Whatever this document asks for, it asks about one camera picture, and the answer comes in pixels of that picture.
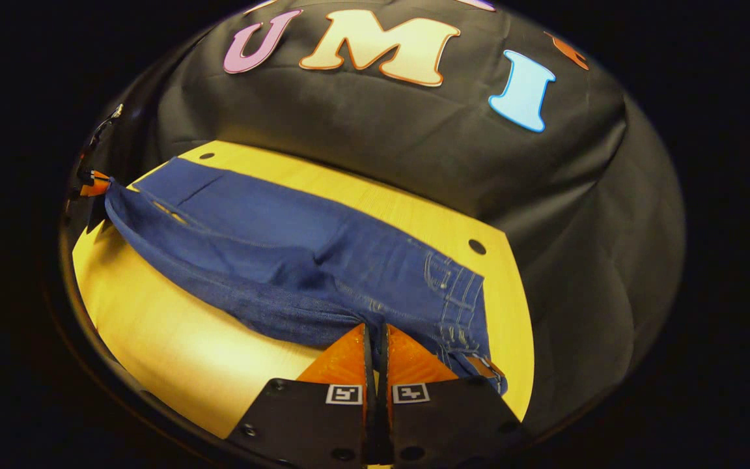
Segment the letter m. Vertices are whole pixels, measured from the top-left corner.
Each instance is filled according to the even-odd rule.
[[[428,18],[414,18],[384,31],[375,14],[368,10],[342,10],[326,15],[331,24],[314,52],[300,60],[302,68],[331,70],[343,64],[339,51],[345,43],[358,70],[375,63],[395,50],[393,58],[382,63],[387,77],[424,86],[440,86],[443,78],[438,61],[447,39],[459,30]]]

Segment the yellow table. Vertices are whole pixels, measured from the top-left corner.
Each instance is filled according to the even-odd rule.
[[[208,152],[215,158],[200,160]],[[523,419],[534,373],[531,320],[502,231],[410,193],[276,152],[212,142],[179,158],[356,208],[484,276],[491,359],[508,378],[505,403]],[[487,253],[474,252],[468,240],[478,240]],[[83,232],[74,268],[89,317],[121,365],[173,410],[221,438],[270,378],[295,379],[321,353],[259,335],[191,296],[111,226]]]

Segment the blue denim jeans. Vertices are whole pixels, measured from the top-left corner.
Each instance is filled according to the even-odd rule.
[[[256,332],[327,347],[393,324],[459,377],[490,358],[483,278],[346,205],[181,158],[112,183],[107,214],[155,269]],[[380,362],[380,341],[373,343]],[[503,394],[504,377],[492,378]]]

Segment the black background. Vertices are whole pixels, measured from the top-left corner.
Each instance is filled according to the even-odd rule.
[[[675,160],[684,284],[607,402],[527,467],[750,467],[750,2],[524,0],[612,71]],[[45,313],[51,204],[102,107],[236,2],[0,5],[0,467],[197,467],[95,392]]]

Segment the pink letter u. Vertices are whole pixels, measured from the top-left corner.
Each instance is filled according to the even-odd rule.
[[[282,38],[283,31],[285,31],[285,27],[288,26],[288,22],[302,12],[303,10],[294,10],[271,19],[271,21],[269,21],[269,23],[271,23],[271,30],[268,31],[268,35],[265,36],[265,40],[262,41],[262,45],[259,46],[259,49],[249,57],[242,55],[242,51],[245,50],[247,40],[251,38],[254,31],[262,27],[262,23],[248,26],[246,29],[242,29],[236,33],[236,36],[233,36],[233,44],[230,45],[226,56],[224,56],[224,71],[229,74],[241,74],[241,72],[246,72],[251,68],[255,68],[260,63],[265,62],[265,59],[267,59],[271,53],[273,53],[274,48],[277,47],[277,43],[279,42],[279,39]]]

